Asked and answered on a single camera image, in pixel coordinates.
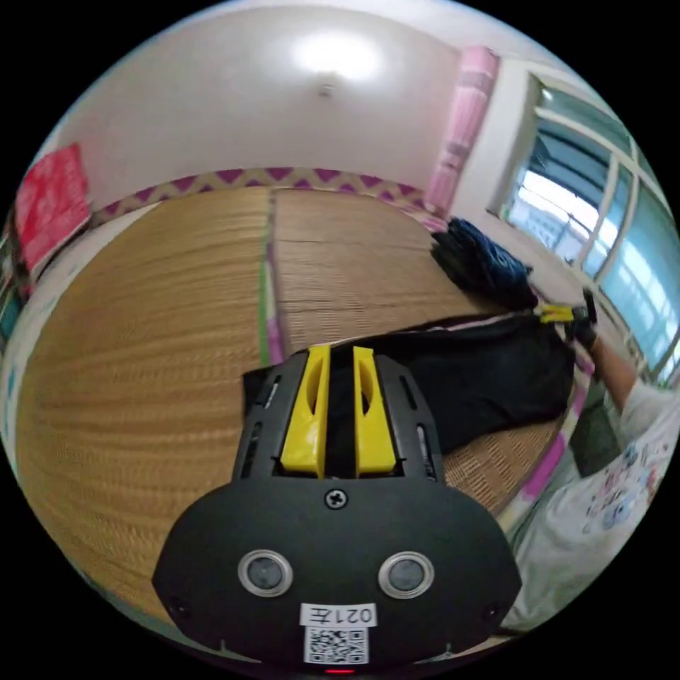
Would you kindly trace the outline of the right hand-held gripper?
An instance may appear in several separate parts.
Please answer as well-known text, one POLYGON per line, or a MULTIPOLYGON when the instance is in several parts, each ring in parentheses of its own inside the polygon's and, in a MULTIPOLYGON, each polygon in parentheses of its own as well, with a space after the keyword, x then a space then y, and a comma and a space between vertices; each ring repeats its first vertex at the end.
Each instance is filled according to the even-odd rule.
POLYGON ((569 324, 570 329, 594 329, 597 310, 594 294, 590 288, 582 291, 583 302, 579 305, 543 305, 539 320, 542 324, 569 324))

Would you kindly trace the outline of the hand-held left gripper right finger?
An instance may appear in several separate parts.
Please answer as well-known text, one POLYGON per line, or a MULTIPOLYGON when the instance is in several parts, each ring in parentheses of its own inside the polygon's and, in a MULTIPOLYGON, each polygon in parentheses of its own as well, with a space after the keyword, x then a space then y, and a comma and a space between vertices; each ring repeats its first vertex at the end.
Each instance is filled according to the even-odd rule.
POLYGON ((353 347, 355 473, 389 475, 396 466, 373 350, 353 347))

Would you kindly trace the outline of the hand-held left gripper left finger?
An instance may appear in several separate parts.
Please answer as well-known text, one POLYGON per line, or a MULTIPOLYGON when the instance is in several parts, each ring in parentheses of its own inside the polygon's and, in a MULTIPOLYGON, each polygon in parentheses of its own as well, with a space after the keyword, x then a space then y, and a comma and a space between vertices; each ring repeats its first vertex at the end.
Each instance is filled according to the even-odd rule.
POLYGON ((280 462, 286 473, 323 475, 327 440, 331 349, 308 349, 280 462))

